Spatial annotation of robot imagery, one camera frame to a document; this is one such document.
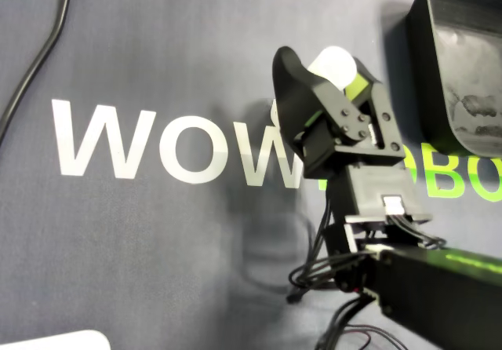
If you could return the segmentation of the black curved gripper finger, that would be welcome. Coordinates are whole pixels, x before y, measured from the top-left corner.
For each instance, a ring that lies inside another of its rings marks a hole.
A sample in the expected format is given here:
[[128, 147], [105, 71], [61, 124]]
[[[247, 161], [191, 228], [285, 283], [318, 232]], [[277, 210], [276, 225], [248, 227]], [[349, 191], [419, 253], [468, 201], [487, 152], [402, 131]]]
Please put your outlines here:
[[282, 137], [293, 146], [293, 113], [323, 110], [335, 117], [341, 110], [358, 110], [344, 95], [357, 75], [355, 58], [339, 46], [324, 48], [305, 67], [297, 53], [283, 46], [275, 53], [272, 78]]

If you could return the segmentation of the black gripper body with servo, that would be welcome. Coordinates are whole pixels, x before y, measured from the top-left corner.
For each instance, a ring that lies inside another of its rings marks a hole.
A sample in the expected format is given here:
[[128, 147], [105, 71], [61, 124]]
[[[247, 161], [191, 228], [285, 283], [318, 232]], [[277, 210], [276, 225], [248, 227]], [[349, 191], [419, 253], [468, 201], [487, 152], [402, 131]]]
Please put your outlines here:
[[345, 166], [394, 166], [404, 157], [373, 157], [369, 117], [360, 110], [341, 110], [331, 117], [323, 110], [293, 113], [293, 151], [304, 164], [307, 179], [329, 179]]

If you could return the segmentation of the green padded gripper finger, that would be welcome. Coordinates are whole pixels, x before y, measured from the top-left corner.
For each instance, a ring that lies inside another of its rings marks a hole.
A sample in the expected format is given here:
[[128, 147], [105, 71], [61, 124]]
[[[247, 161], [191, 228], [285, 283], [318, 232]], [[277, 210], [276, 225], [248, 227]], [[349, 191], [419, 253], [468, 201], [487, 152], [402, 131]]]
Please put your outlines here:
[[373, 145], [369, 153], [373, 157], [404, 157], [401, 133], [386, 87], [360, 60], [355, 60], [355, 64], [357, 75], [344, 93], [361, 113], [369, 117], [369, 138]]

